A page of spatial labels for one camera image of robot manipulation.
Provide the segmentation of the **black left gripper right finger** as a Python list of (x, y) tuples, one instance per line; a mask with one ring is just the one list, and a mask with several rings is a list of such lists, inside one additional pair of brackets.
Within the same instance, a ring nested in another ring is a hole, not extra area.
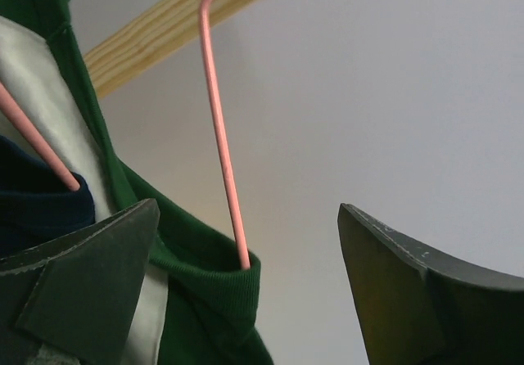
[(521, 364), (523, 280), (343, 204), (338, 231), (371, 364)]

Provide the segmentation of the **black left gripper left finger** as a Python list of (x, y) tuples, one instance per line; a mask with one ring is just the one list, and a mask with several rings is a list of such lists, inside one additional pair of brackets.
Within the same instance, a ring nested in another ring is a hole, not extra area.
[(146, 199), (3, 258), (1, 362), (119, 363), (159, 217)]

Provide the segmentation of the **green and white t shirt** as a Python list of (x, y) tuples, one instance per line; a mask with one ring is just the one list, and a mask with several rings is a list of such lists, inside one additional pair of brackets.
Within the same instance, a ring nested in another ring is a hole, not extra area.
[(1, 0), (1, 80), (104, 219), (145, 198), (160, 222), (122, 364), (270, 364), (255, 329), (260, 261), (116, 155), (71, 27), (70, 0)]

